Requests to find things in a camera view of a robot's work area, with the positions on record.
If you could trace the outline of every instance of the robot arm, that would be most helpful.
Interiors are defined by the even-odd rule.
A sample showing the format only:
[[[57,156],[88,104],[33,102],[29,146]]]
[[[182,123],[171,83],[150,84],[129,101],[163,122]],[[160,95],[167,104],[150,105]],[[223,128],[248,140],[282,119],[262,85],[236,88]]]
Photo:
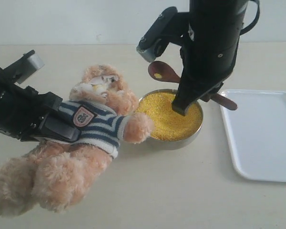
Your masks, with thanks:
[[[59,113],[60,97],[15,84],[24,82],[43,65],[32,50],[7,68],[0,68],[0,133],[21,141],[52,138],[74,142],[80,131]]]
[[[249,1],[257,3],[252,23],[243,28]],[[190,0],[189,12],[165,9],[141,38],[137,52],[148,62],[161,56],[169,43],[179,45],[183,71],[175,112],[185,115],[198,99],[208,101],[233,72],[242,34],[258,22],[259,0]]]

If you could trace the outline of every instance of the white wall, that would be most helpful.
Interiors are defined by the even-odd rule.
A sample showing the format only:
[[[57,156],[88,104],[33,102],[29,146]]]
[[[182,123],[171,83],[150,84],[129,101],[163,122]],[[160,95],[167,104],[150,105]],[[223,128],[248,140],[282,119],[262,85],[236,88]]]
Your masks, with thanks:
[[[189,0],[0,0],[0,44],[137,44],[167,7]],[[258,25],[243,42],[286,41],[286,0],[261,0]],[[255,16],[249,3],[245,23]]]

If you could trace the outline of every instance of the striped sweater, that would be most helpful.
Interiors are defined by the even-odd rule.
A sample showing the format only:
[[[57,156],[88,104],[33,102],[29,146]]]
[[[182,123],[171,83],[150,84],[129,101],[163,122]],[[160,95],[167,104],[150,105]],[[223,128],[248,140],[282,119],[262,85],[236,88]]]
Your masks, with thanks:
[[[71,145],[90,144],[112,158],[118,156],[129,116],[117,115],[113,109],[96,102],[66,101],[61,103],[59,110],[81,130],[80,138]]]

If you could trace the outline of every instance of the fuzzy fur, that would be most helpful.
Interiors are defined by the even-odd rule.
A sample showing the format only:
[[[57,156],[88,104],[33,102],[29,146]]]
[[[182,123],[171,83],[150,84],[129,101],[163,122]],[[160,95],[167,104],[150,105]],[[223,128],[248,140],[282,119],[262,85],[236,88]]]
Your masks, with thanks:
[[[87,83],[100,75],[116,75],[119,80],[111,83],[105,93],[96,94]],[[139,104],[123,76],[109,65],[89,67],[82,81],[71,89],[69,98],[98,101],[118,115],[132,114]],[[134,113],[125,127],[124,140],[141,143],[153,129],[148,116]],[[37,204],[49,211],[63,212],[82,201],[111,162],[112,158],[95,146],[70,147],[41,141],[29,153],[0,166],[0,216],[19,216]]]

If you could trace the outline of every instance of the teddy bear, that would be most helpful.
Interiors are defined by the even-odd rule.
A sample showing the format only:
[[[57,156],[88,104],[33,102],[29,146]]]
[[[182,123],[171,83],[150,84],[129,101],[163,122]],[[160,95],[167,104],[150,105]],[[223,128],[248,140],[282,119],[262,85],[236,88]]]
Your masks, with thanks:
[[[81,130],[79,139],[40,139],[29,153],[0,165],[0,216],[19,216],[38,204],[59,213],[80,203],[118,156],[121,141],[139,144],[154,130],[150,117],[134,112],[138,104],[114,67],[88,67],[59,108]]]

